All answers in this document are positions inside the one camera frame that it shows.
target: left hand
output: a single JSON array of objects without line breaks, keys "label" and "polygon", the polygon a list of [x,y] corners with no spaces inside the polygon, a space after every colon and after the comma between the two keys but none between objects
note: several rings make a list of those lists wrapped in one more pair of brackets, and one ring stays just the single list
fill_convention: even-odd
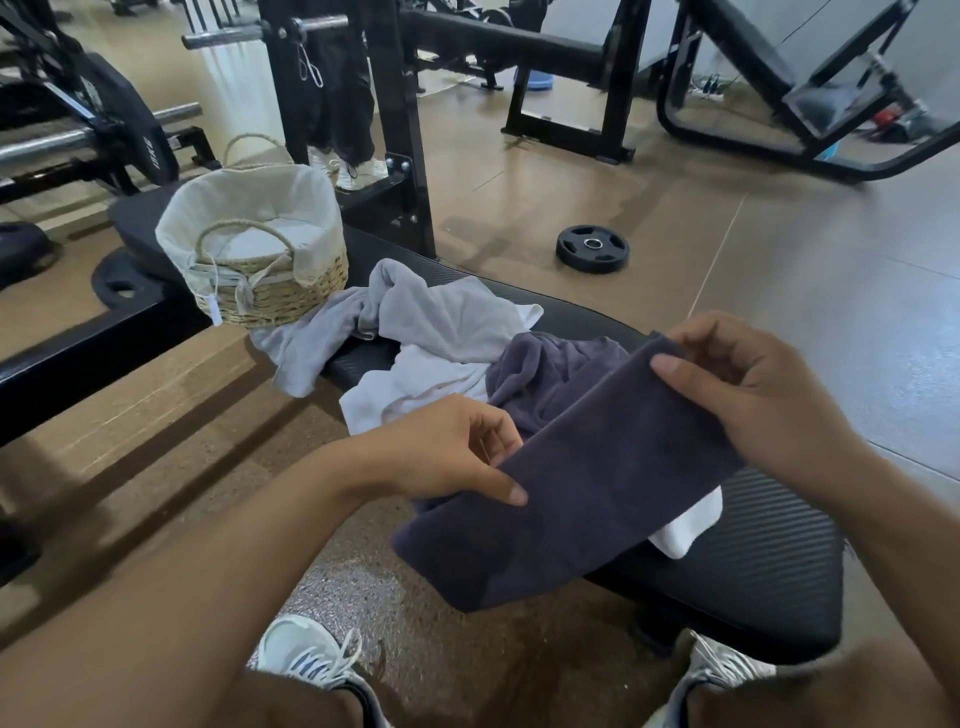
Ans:
[{"label": "left hand", "polygon": [[462,395],[337,443],[370,468],[370,497],[476,491],[517,506],[526,504],[526,491],[496,468],[522,444],[510,415]]}]

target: weight bench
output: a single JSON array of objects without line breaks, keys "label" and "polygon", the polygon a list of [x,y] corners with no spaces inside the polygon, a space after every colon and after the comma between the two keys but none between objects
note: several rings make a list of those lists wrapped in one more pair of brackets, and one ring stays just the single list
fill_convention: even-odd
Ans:
[{"label": "weight bench", "polygon": [[[154,235],[172,195],[173,188],[167,187],[117,200],[109,217],[138,270],[182,285]],[[385,257],[404,263],[430,285],[466,275],[349,226],[344,235],[348,285],[366,285],[373,266]],[[535,326],[538,330],[568,339],[609,336],[628,350],[648,338],[574,303],[493,280],[484,282],[497,296],[515,303],[539,303],[543,317]],[[127,290],[139,285],[123,280],[101,283]],[[189,293],[179,289],[176,295]],[[389,369],[398,351],[399,345],[387,339],[350,339],[327,364],[324,377],[348,389],[365,372]],[[672,561],[644,543],[588,579],[643,604],[638,635],[661,653],[683,627],[690,627],[775,664],[822,656],[840,639],[842,537],[826,515],[756,471],[738,473],[723,487],[723,517],[684,559]]]},{"label": "weight bench", "polygon": [[[923,105],[903,87],[882,53],[900,31],[913,10],[912,2],[895,0],[826,59],[809,79],[796,78],[789,63],[774,45],[730,0],[679,0],[671,53],[663,68],[657,115],[672,135],[694,144],[727,152],[777,161],[840,182],[866,182],[893,177],[960,142],[960,122],[897,157],[867,163],[824,152],[893,104],[905,112],[924,113]],[[686,80],[699,50],[701,34],[707,35],[742,77],[770,107],[777,120],[797,137],[803,147],[765,144],[729,133],[717,133],[682,123],[677,111],[683,106]],[[871,45],[887,35],[880,52]],[[858,84],[836,84],[833,79],[853,61],[865,61],[866,72]],[[876,76],[876,90],[865,92]]]}]

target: hand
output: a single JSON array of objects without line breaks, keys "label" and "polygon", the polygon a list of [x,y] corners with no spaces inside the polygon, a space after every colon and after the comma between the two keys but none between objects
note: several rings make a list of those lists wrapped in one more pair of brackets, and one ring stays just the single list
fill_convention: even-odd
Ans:
[{"label": "hand", "polygon": [[523,444],[514,421],[502,409],[461,395],[341,442],[347,457],[369,468],[370,497],[476,491],[511,505],[527,502],[526,491],[496,469]]},{"label": "hand", "polygon": [[690,361],[658,354],[654,372],[716,415],[733,446],[759,470],[818,499],[876,457],[800,353],[772,334],[710,312],[669,336]]}]

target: white shoe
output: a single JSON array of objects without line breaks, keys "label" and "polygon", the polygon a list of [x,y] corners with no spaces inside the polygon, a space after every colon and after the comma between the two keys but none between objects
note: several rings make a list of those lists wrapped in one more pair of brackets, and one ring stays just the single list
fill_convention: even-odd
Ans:
[{"label": "white shoe", "polygon": [[773,665],[747,657],[709,637],[693,636],[696,642],[690,652],[686,675],[674,688],[667,704],[650,716],[643,728],[680,728],[686,696],[698,685],[710,684],[731,690],[751,680],[777,675],[777,668]]},{"label": "white shoe", "polygon": [[343,164],[340,158],[337,157],[337,153],[332,149],[325,152],[319,147],[307,145],[306,154],[310,158],[310,166],[319,169],[328,177],[340,169],[340,165]]},{"label": "white shoe", "polygon": [[378,728],[391,728],[373,689],[352,669],[362,648],[363,639],[355,629],[347,632],[340,645],[319,622],[284,615],[274,619],[260,638],[256,669],[292,677],[322,690],[347,688],[355,695],[360,693],[364,714],[372,714]]},{"label": "white shoe", "polygon": [[368,159],[358,167],[341,162],[340,174],[337,175],[337,187],[345,192],[353,192],[374,182],[385,180],[389,174],[387,162],[383,159]]}]

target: tag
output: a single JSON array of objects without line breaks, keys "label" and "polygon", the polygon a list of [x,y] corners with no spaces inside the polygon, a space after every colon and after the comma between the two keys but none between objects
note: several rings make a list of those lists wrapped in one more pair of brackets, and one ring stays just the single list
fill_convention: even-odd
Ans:
[{"label": "tag", "polygon": [[218,327],[224,322],[224,317],[220,315],[220,304],[217,303],[216,295],[209,294],[206,297],[206,302],[210,304],[210,320],[213,322],[213,326]]}]

